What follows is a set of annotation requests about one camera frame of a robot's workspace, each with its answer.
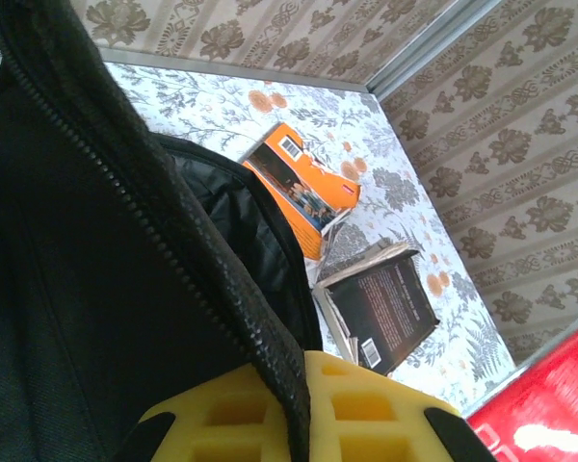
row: floral wallpaper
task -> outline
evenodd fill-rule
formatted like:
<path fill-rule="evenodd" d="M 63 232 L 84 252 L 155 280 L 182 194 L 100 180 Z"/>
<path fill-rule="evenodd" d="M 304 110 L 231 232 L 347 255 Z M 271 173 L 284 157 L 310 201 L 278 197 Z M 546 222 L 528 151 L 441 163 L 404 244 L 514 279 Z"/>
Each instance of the floral wallpaper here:
<path fill-rule="evenodd" d="M 453 0 L 71 0 L 98 46 L 365 84 Z"/>
<path fill-rule="evenodd" d="M 503 0 L 382 102 L 516 361 L 578 317 L 578 0 Z"/>
<path fill-rule="evenodd" d="M 238 160 L 279 122 L 362 185 L 327 271 L 371 244 L 407 242 L 431 305 L 435 332 L 392 373 L 465 409 L 513 370 L 486 307 L 375 97 L 152 67 L 108 64 L 149 128 Z M 326 351 L 337 353 L 322 323 Z"/>

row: book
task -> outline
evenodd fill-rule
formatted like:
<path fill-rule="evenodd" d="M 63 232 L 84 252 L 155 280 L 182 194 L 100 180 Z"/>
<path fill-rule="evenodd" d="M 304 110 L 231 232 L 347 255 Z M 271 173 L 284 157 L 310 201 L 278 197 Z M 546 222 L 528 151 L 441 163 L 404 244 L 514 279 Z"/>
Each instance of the book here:
<path fill-rule="evenodd" d="M 274 197 L 302 249 L 311 287 L 341 223 L 359 200 L 359 185 L 324 165 L 286 123 L 275 127 L 242 164 Z"/>
<path fill-rule="evenodd" d="M 344 359 L 388 375 L 438 325 L 408 244 L 376 245 L 318 282 L 313 297 Z"/>

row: backpack zipper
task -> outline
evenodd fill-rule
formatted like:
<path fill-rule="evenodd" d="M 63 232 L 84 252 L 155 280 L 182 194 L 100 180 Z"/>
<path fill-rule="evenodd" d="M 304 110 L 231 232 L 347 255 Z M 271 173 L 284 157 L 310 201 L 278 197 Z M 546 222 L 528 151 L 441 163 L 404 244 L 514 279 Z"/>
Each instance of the backpack zipper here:
<path fill-rule="evenodd" d="M 128 185 L 129 179 L 125 177 L 124 174 L 120 175 L 118 172 L 119 161 L 116 160 L 116 156 L 112 158 L 112 162 L 108 162 L 109 156 L 99 152 L 97 148 L 86 141 L 85 137 L 81 135 L 86 131 L 93 131 L 93 125 L 88 127 L 86 130 L 81 129 L 75 120 L 69 120 L 68 117 L 61 114 L 60 109 L 56 108 L 55 104 L 46 97 L 42 90 L 40 90 L 42 84 L 28 75 L 24 66 L 21 64 L 20 59 L 15 55 L 16 53 L 13 52 L 14 49 L 17 49 L 17 46 L 15 46 L 16 41 L 13 40 L 15 39 L 13 35 L 9 34 L 8 27 L 4 27 L 4 22 L 8 22 L 9 26 L 11 26 L 17 22 L 15 13 L 19 16 L 22 16 L 23 14 L 29 15 L 25 16 L 22 21 L 23 24 L 21 28 L 25 29 L 25 27 L 29 26 L 26 21 L 34 22 L 35 19 L 31 19 L 30 16 L 35 14 L 35 8 L 37 5 L 34 2 L 28 2 L 27 0 L 2 0 L 0 1 L 0 4 L 0 9 L 2 10 L 27 10 L 27 12 L 0 11 L 0 51 L 5 64 L 9 68 L 9 71 L 18 85 L 34 101 L 37 107 L 47 117 L 47 120 L 70 140 L 72 145 L 80 154 L 84 155 L 85 158 L 94 165 L 96 171 L 102 175 L 104 181 L 109 182 L 114 193 L 122 202 L 125 209 L 137 221 L 139 227 L 155 245 L 156 250 L 162 255 L 163 259 L 172 268 L 173 272 L 179 277 L 180 282 L 185 285 L 186 290 L 193 293 L 194 298 L 198 300 L 199 308 L 202 308 L 209 319 L 216 324 L 222 332 L 224 332 L 224 335 L 231 339 L 232 342 L 240 348 L 240 351 L 248 360 L 253 362 L 253 365 L 258 369 L 266 384 L 279 399 L 285 412 L 285 417 L 287 418 L 287 429 L 289 432 L 289 449 L 292 460 L 299 462 L 307 461 L 309 454 L 310 409 L 307 385 L 305 382 L 305 376 L 303 376 L 302 373 L 305 371 L 303 355 L 300 358 L 301 363 L 299 364 L 297 360 L 298 356 L 292 354 L 294 352 L 293 345 L 289 345 L 288 351 L 286 351 L 286 354 L 283 357 L 283 361 L 281 363 L 274 361 L 276 357 L 280 357 L 280 354 L 278 354 L 278 351 L 276 354 L 269 351 L 267 346 L 264 345 L 264 337 L 262 335 L 263 330 L 267 329 L 268 331 L 274 331 L 274 320 L 271 320 L 265 326 L 256 326 L 249 323 L 249 339 L 246 341 L 244 337 L 236 334 L 233 327 L 228 325 L 229 322 L 236 320 L 236 316 L 239 316 L 240 313 L 236 315 L 236 313 L 232 312 L 231 309 L 219 312 L 217 309 L 209 305 L 209 302 L 205 299 L 203 293 L 197 289 L 195 281 L 193 281 L 191 276 L 187 274 L 186 266 L 180 264 L 178 257 L 176 257 L 174 251 L 171 249 L 170 241 L 164 237 L 163 221 L 154 216 L 150 210 L 146 209 L 145 200 L 142 197 L 140 197 L 140 199 L 143 203 L 138 203 L 137 196 L 142 196 L 142 194 L 132 191 L 132 188 L 129 188 Z M 55 11 L 62 9 L 63 6 L 56 6 Z M 60 11 L 60 13 L 66 15 L 72 14 L 72 12 L 69 11 Z M 44 38 L 40 38 L 41 45 L 51 47 L 52 44 L 43 42 L 43 39 Z M 207 217 L 195 218 L 195 225 L 198 224 L 198 219 L 206 218 Z M 270 337 L 275 337 L 280 344 L 286 344 L 286 342 L 284 342 L 286 340 L 285 336 L 280 335 L 279 332 L 273 333 L 277 333 L 278 335 L 272 335 Z M 289 371 L 291 371 L 290 374 L 286 373 L 286 366 L 288 366 Z"/>

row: red object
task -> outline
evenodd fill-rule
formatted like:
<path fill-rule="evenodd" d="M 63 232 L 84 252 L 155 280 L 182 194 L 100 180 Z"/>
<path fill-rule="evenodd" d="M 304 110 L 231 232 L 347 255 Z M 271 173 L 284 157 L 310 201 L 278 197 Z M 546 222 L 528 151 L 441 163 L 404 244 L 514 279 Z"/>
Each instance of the red object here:
<path fill-rule="evenodd" d="M 468 421 L 500 462 L 578 461 L 578 330 Z"/>

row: metal edge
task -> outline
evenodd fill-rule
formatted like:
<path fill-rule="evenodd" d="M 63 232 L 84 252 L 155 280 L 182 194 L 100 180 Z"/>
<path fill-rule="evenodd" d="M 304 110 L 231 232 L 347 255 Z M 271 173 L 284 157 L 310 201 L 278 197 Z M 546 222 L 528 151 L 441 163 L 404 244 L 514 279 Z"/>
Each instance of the metal edge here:
<path fill-rule="evenodd" d="M 457 0 L 371 78 L 366 88 L 382 101 L 501 1 Z"/>
<path fill-rule="evenodd" d="M 330 90 L 368 93 L 366 86 L 361 84 L 320 79 L 317 77 L 307 77 L 305 75 L 289 74 L 286 72 L 277 72 L 275 70 L 250 69 L 237 65 L 208 63 L 204 61 L 171 58 L 140 53 L 137 51 L 115 50 L 110 48 L 99 48 L 99 51 L 103 61 L 108 63 L 161 67 L 164 69 L 185 70 L 187 72 L 198 72 L 202 74 L 226 75 L 240 79 L 269 80 L 272 82 L 280 82 L 282 84 L 304 85 Z"/>
<path fill-rule="evenodd" d="M 531 369 L 537 362 L 545 358 L 550 352 L 554 351 L 560 344 L 569 339 L 573 334 L 578 332 L 578 319 L 572 322 L 566 330 L 551 339 L 540 349 L 538 349 L 533 355 L 526 359 L 518 368 L 503 379 L 496 387 L 494 387 L 490 392 L 485 394 L 478 401 L 473 403 L 467 409 L 464 410 L 462 416 L 468 419 L 475 412 L 479 411 L 486 403 L 491 401 L 493 398 L 497 397 L 501 392 L 503 392 L 510 384 L 515 382 L 523 373 Z"/>

